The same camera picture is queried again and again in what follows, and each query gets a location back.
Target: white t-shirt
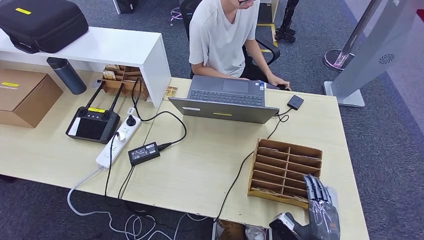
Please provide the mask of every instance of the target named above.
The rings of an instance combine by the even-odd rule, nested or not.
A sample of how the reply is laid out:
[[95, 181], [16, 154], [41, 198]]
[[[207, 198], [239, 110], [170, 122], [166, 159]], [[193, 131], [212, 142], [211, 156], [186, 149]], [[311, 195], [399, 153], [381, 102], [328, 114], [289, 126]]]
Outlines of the white t-shirt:
[[239, 78], [245, 69], [242, 47], [255, 39], [259, 0], [248, 9], [238, 9], [234, 23], [224, 14], [221, 0], [203, 0], [190, 22], [191, 64], [203, 62], [220, 73]]

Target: glasses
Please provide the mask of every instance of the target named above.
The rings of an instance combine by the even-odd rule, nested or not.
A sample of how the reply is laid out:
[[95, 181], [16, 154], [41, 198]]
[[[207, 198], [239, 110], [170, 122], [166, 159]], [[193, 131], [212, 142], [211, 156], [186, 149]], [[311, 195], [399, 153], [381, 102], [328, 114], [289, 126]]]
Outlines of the glasses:
[[255, 0], [242, 0], [242, 1], [238, 1], [238, 4], [239, 5], [245, 5], [245, 4], [248, 4], [248, 3], [250, 3], [250, 2], [253, 2], [253, 1], [255, 1]]

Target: black power adapter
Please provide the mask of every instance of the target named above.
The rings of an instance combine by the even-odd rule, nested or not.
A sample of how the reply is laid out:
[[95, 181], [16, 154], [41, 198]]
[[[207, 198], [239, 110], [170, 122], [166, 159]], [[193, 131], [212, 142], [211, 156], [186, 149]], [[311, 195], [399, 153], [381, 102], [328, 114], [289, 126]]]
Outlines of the black power adapter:
[[128, 151], [129, 162], [132, 166], [157, 158], [160, 155], [158, 145], [155, 141]]

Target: antenna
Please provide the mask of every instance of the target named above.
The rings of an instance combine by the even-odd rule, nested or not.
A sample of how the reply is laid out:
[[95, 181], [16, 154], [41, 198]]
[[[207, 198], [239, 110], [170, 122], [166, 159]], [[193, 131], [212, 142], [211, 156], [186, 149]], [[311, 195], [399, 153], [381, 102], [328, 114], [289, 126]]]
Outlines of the antenna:
[[101, 81], [100, 86], [97, 88], [97, 90], [95, 91], [94, 95], [91, 97], [90, 101], [88, 101], [87, 106], [85, 106], [86, 108], [89, 108], [92, 105], [94, 99], [97, 97], [97, 95], [99, 94], [100, 90], [102, 90], [103, 85], [105, 85], [105, 81]]
[[115, 108], [115, 105], [117, 104], [117, 102], [118, 102], [118, 97], [119, 97], [119, 95], [121, 94], [121, 90], [122, 90], [122, 88], [124, 87], [124, 83], [121, 83], [120, 84], [120, 88], [119, 88], [119, 90], [118, 90], [118, 93], [116, 94], [116, 96], [115, 96], [115, 100], [113, 100], [113, 102], [112, 102], [112, 106], [110, 106], [110, 109], [109, 109], [109, 111], [114, 111], [114, 108]]

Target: metal pole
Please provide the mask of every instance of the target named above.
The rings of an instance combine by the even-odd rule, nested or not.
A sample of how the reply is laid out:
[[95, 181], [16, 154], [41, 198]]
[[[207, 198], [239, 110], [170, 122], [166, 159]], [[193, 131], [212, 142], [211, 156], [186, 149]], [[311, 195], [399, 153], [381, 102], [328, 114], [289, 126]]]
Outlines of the metal pole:
[[362, 17], [360, 18], [358, 24], [350, 35], [349, 40], [346, 45], [344, 45], [343, 50], [329, 50], [324, 54], [324, 63], [327, 67], [336, 70], [338, 72], [343, 71], [350, 61], [354, 58], [354, 54], [351, 53], [351, 50], [356, 43], [358, 36], [364, 31], [365, 26], [367, 26], [373, 14], [376, 12], [377, 7], [380, 5], [382, 0], [371, 0], [368, 4], [368, 7], [365, 9]]

